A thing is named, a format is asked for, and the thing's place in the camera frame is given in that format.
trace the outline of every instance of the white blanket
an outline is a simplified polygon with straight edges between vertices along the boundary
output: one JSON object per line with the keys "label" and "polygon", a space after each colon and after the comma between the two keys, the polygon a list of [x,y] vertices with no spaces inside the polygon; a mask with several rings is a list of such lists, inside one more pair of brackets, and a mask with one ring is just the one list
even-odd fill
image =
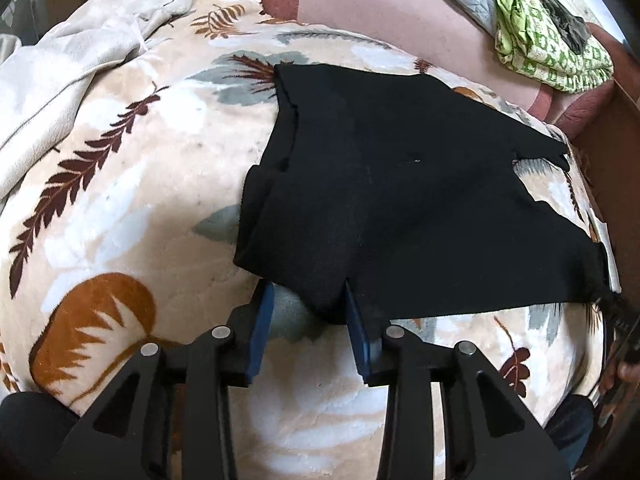
{"label": "white blanket", "polygon": [[71,131],[94,75],[144,52],[146,38],[191,4],[91,0],[37,45],[18,48],[0,65],[0,204]]}

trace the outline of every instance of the screw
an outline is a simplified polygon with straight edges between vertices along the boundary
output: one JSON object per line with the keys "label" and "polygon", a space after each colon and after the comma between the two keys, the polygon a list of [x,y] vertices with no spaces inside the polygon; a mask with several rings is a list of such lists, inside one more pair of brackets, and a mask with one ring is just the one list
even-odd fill
{"label": "screw", "polygon": [[458,343],[458,350],[460,350],[465,355],[473,355],[476,353],[476,345],[474,345],[471,341],[460,341]]}
{"label": "screw", "polygon": [[158,353],[158,345],[156,343],[147,343],[145,345],[142,345],[142,348],[140,349],[140,353],[144,357],[156,355],[156,353]]}
{"label": "screw", "polygon": [[386,327],[385,333],[393,339],[400,339],[404,335],[404,328],[398,325],[391,325]]}
{"label": "screw", "polygon": [[217,326],[211,331],[211,335],[216,339],[226,339],[231,335],[231,329],[225,325]]}

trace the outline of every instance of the person's leg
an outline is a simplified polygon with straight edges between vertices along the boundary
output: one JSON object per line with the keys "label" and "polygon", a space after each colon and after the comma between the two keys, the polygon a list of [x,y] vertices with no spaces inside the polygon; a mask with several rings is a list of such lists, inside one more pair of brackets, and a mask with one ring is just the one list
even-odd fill
{"label": "person's leg", "polygon": [[570,470],[580,459],[593,429],[593,404],[580,395],[569,395],[545,426]]}

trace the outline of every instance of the lime green cloth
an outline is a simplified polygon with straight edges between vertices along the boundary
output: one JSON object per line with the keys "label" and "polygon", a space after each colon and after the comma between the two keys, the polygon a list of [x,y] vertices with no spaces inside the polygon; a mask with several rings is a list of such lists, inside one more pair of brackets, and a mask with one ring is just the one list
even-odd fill
{"label": "lime green cloth", "polygon": [[572,94],[613,76],[611,57],[598,40],[591,36],[584,52],[574,54],[539,0],[495,1],[495,49],[510,70]]}

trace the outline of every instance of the dark gray cloth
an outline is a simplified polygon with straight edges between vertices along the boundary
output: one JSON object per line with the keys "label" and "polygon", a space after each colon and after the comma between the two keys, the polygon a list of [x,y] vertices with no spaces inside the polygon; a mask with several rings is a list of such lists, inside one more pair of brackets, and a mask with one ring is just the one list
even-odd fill
{"label": "dark gray cloth", "polygon": [[549,13],[551,21],[558,28],[560,37],[569,46],[574,54],[582,54],[587,46],[587,40],[591,37],[589,27],[580,16],[574,16],[558,0],[540,0],[540,3]]}

